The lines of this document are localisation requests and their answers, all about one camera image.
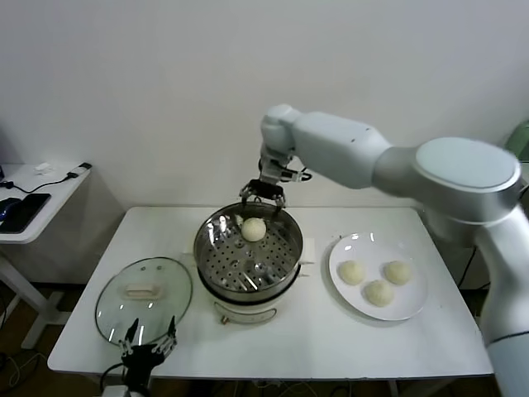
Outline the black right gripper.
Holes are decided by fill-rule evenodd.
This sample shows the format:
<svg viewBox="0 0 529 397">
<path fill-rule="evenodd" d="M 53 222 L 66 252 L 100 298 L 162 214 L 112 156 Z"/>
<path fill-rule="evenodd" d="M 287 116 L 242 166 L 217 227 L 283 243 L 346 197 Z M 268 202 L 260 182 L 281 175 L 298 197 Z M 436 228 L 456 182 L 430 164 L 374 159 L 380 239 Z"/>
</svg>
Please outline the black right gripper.
<svg viewBox="0 0 529 397">
<path fill-rule="evenodd" d="M 278 217 L 285 208 L 286 198 L 284 190 L 277 184 L 270 184 L 260 179 L 252 179 L 241 189 L 241 205 L 246 206 L 251 196 L 273 199 L 275 203 L 274 217 Z"/>
</svg>

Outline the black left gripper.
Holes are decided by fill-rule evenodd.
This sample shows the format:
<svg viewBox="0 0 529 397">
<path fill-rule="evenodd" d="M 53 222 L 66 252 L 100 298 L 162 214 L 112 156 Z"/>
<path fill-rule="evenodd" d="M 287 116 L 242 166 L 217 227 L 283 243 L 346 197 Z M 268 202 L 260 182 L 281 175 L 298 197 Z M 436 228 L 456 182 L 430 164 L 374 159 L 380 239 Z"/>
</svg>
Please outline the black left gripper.
<svg viewBox="0 0 529 397">
<path fill-rule="evenodd" d="M 126 383 L 147 383 L 153 369 L 161 365 L 177 346 L 175 316 L 170 319 L 167 332 L 155 345 L 132 346 L 139 325 L 136 318 L 126 330 L 125 337 L 118 341 L 122 352 L 122 364 Z"/>
</svg>

